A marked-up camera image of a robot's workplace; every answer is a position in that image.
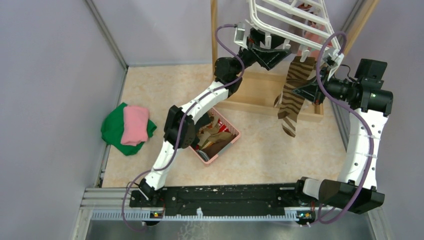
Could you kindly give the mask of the white clip hanger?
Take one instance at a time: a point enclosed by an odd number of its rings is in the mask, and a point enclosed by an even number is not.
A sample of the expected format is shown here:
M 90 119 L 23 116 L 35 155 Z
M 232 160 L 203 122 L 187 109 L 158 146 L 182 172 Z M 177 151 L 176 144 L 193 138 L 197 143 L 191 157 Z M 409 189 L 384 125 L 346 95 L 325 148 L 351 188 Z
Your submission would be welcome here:
M 283 37 L 280 45 L 291 50 L 300 62 L 317 58 L 324 44 L 323 63 L 340 66 L 344 58 L 343 46 L 334 37 L 327 6 L 323 0 L 249 0 L 248 23 L 265 32 L 264 46 L 271 48 L 271 35 Z

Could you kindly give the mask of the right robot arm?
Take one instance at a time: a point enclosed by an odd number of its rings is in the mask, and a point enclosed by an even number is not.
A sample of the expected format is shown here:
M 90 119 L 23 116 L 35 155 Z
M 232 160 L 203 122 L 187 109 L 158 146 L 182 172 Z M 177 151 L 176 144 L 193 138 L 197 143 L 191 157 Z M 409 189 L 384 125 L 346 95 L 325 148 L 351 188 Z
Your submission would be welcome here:
M 355 214 L 380 207 L 385 195 L 377 191 L 376 162 L 385 124 L 392 112 L 394 96 L 383 90 L 384 61 L 361 59 L 354 77 L 340 80 L 332 67 L 320 68 L 319 78 L 294 93 L 321 104 L 326 97 L 341 101 L 349 111 L 350 132 L 345 162 L 337 180 L 302 177 L 297 181 L 293 200 L 299 206 L 311 202 L 339 209 L 348 206 Z

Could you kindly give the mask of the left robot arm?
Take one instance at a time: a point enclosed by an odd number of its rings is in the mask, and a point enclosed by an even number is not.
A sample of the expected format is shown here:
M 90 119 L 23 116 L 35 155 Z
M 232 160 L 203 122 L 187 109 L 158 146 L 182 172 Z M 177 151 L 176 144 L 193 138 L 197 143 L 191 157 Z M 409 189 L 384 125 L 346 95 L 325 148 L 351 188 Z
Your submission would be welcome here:
M 239 89 L 246 68 L 257 63 L 266 70 L 271 70 L 289 56 L 289 48 L 279 48 L 285 40 L 282 36 L 254 28 L 245 35 L 237 28 L 234 41 L 240 47 L 235 53 L 216 38 L 216 42 L 231 56 L 219 57 L 214 62 L 214 81 L 202 93 L 182 106 L 173 105 L 169 108 L 160 153 L 150 172 L 138 185 L 141 200 L 147 206 L 154 207 L 160 202 L 160 190 L 165 185 L 170 166 L 181 149 L 192 145 L 198 120 Z

